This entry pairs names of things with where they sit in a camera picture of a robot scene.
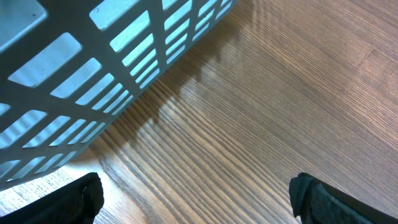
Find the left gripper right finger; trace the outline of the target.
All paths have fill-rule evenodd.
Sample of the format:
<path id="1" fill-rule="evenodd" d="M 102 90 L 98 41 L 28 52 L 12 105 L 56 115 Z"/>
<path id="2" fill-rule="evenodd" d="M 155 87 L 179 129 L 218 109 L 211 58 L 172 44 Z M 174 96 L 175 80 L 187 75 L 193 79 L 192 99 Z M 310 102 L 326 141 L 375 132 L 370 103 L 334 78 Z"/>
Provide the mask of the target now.
<path id="1" fill-rule="evenodd" d="M 293 216 L 302 223 L 393 223 L 394 218 L 331 185 L 301 172 L 289 182 L 290 204 Z"/>

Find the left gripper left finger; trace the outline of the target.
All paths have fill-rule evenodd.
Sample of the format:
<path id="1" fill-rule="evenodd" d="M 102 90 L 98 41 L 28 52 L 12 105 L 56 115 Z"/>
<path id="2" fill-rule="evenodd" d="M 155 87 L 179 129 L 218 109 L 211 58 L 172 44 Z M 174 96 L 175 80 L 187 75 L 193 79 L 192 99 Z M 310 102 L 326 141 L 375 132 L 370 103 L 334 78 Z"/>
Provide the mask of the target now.
<path id="1" fill-rule="evenodd" d="M 103 205 L 101 179 L 96 172 L 90 172 L 1 217 L 1 223 L 93 223 Z"/>

